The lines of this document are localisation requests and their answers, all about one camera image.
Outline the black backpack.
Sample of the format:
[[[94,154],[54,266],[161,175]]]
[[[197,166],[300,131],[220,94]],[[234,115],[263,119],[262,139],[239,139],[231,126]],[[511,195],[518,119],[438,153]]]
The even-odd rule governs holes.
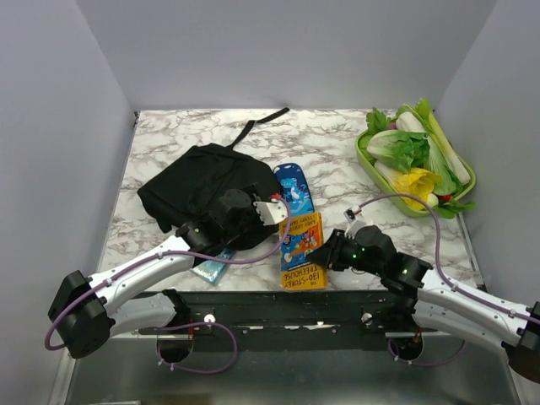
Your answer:
[[[162,232],[175,231],[190,251],[216,256],[223,249],[243,251],[257,245],[227,245],[209,209],[229,189],[241,189],[252,200],[268,202],[281,193],[281,186],[266,163],[235,151],[254,126],[270,122],[288,112],[287,108],[259,121],[250,120],[229,145],[210,143],[193,146],[180,158],[138,189],[145,211],[157,221]],[[278,226],[263,226],[264,240]]]

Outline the blue dinosaur pencil case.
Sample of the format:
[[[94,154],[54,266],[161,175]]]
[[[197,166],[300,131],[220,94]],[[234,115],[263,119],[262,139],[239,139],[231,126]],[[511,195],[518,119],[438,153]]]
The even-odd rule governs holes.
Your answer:
[[[295,163],[277,165],[273,169],[280,186],[282,196],[289,204],[294,217],[314,213],[315,207],[304,171]]]

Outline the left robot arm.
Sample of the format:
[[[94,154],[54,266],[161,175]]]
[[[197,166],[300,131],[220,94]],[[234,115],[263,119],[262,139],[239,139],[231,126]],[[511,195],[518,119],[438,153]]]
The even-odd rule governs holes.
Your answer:
[[[75,359],[92,354],[119,328],[136,320],[126,303],[145,289],[187,271],[227,245],[259,234],[286,216],[279,201],[263,202],[256,194],[228,190],[198,218],[184,223],[153,250],[103,273],[69,273],[48,311],[51,329]]]

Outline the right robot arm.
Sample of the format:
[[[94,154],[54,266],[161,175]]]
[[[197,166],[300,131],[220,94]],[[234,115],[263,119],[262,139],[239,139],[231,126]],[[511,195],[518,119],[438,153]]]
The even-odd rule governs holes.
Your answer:
[[[503,300],[455,279],[445,281],[432,266],[396,250],[376,226],[351,235],[335,229],[307,259],[333,271],[352,268],[373,274],[401,302],[388,312],[400,331],[412,325],[451,334],[505,353],[508,365],[529,381],[539,381],[539,305]]]

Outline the teal fantasy book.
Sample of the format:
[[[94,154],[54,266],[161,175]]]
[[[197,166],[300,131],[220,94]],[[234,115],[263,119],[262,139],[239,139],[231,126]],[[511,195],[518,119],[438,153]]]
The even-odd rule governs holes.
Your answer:
[[[191,269],[191,273],[208,284],[216,285],[225,273],[228,263],[205,261]]]

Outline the orange treehouse book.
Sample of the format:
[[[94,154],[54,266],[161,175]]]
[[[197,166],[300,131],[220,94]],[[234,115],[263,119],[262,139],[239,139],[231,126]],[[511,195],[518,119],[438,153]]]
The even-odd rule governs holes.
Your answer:
[[[306,213],[292,219],[280,246],[280,283],[288,291],[319,290],[327,287],[327,271],[306,256],[324,242],[320,213]]]

